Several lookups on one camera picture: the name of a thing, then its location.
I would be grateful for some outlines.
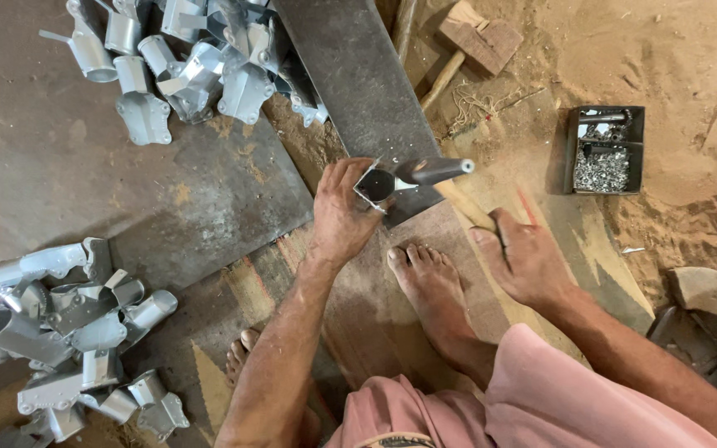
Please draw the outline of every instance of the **rock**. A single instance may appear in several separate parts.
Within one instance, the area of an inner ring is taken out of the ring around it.
[[[684,309],[717,314],[717,271],[684,267],[668,271],[676,300]]]

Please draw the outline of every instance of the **foot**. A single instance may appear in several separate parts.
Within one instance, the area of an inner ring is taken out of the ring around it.
[[[229,387],[236,386],[245,362],[248,360],[248,354],[254,350],[256,341],[259,341],[259,331],[247,329],[240,333],[240,339],[231,343],[231,348],[225,356],[227,358],[225,375],[229,379]]]
[[[235,387],[240,379],[240,374],[248,361],[248,355],[254,350],[256,341],[259,341],[259,331],[247,329],[240,333],[240,339],[231,343],[229,352],[226,353],[226,377],[228,378],[229,387]],[[298,426],[297,438],[299,445],[303,447],[314,447],[319,443],[319,437],[322,433],[322,423],[319,417],[311,407],[306,407]]]
[[[409,245],[389,249],[387,261],[400,288],[417,312],[425,335],[442,358],[485,390],[494,367],[496,346],[485,343],[469,325],[461,280],[445,253]]]

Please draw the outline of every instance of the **wooden handle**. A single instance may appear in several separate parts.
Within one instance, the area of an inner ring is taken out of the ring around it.
[[[453,57],[447,61],[447,65],[444,66],[439,73],[439,76],[436,76],[436,80],[433,81],[433,87],[430,88],[430,92],[428,92],[428,94],[422,97],[419,101],[419,105],[422,107],[423,111],[427,110],[428,107],[433,104],[444,88],[447,87],[447,84],[453,80],[453,76],[456,76],[458,68],[461,68],[461,64],[463,64],[463,60],[465,59],[466,54],[463,51],[458,50],[455,54],[453,54]]]
[[[483,209],[477,205],[474,199],[470,198],[452,180],[445,180],[433,186],[445,199],[453,204],[453,208],[462,212],[475,226],[491,230],[497,234],[497,223]]]

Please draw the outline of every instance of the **sandy ground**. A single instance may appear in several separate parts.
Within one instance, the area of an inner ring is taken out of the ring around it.
[[[390,28],[397,2],[376,3]],[[405,68],[420,97],[452,53],[436,32],[452,3],[419,2]],[[643,190],[636,196],[600,197],[599,205],[622,249],[645,249],[625,257],[655,306],[668,301],[665,270],[683,265],[717,269],[717,2],[471,3],[485,17],[511,22],[524,42],[499,76],[464,65],[428,113],[436,138],[451,138],[459,113],[454,87],[477,97],[491,95],[494,102],[500,100],[499,107],[547,88],[560,117],[580,105],[645,106]],[[504,99],[517,89],[520,93]],[[333,127],[295,127],[299,119],[284,119],[285,100],[265,110],[284,130],[284,145],[307,183],[316,184],[315,168],[341,154],[338,145],[332,147]],[[502,135],[488,127],[487,150],[479,157],[492,160],[495,139]]]

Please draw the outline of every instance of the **pink lungi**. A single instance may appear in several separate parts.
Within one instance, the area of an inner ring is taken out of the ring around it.
[[[396,444],[384,441],[393,436]],[[717,447],[717,438],[516,324],[500,342],[483,402],[466,392],[425,395],[402,375],[370,378],[348,395],[326,446],[392,445]]]

